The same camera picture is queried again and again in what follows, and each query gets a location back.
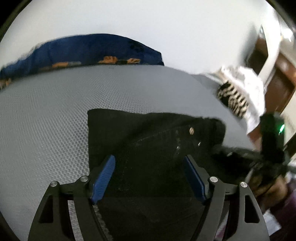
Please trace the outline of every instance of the metal button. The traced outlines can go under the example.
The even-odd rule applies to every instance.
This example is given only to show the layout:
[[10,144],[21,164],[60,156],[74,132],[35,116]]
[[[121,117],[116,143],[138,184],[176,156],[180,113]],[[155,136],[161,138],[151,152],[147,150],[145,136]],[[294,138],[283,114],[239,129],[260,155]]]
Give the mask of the metal button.
[[245,182],[241,182],[240,184],[243,188],[246,188],[248,186],[248,184],[246,184]]
[[80,181],[82,181],[82,182],[86,182],[88,179],[89,179],[88,176],[82,176],[82,177],[80,178]]
[[51,187],[55,187],[57,185],[57,181],[52,181],[51,183],[50,183],[50,186]]
[[218,181],[218,178],[216,177],[210,177],[210,181],[213,183],[216,183]]
[[194,129],[193,129],[193,127],[190,128],[189,133],[190,133],[190,135],[193,135],[193,134],[194,134]]

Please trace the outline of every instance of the purple clothing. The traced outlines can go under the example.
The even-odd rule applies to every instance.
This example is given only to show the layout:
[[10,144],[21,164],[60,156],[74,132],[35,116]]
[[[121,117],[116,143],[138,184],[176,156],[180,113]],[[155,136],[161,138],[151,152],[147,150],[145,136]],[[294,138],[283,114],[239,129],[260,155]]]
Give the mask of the purple clothing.
[[270,209],[281,229],[270,236],[270,241],[296,240],[296,181],[288,184],[289,194],[287,198]]

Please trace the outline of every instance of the green light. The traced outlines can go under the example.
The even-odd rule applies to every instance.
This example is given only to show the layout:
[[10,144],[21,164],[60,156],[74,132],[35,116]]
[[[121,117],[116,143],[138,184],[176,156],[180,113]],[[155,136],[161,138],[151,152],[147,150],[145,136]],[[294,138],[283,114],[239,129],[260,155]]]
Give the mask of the green light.
[[279,134],[281,134],[284,129],[285,129],[285,125],[282,125],[281,128],[280,128],[280,130],[279,130]]

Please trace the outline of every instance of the blue garment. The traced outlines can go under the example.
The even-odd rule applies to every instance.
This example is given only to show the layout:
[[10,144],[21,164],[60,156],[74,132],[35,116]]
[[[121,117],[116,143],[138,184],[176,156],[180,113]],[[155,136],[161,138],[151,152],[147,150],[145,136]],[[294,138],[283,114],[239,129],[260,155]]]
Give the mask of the blue garment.
[[25,59],[2,68],[0,80],[93,64],[164,65],[160,52],[135,40],[112,34],[78,35],[42,44]]

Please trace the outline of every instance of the black cloth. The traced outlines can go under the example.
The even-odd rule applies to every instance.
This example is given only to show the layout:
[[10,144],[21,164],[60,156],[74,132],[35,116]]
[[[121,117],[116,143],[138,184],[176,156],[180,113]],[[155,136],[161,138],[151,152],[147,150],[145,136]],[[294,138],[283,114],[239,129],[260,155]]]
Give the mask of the black cloth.
[[98,202],[115,241],[190,240],[204,207],[183,172],[187,154],[210,175],[234,182],[210,156],[224,139],[220,120],[94,109],[88,111],[88,128],[90,170],[108,154],[116,158],[114,174]]

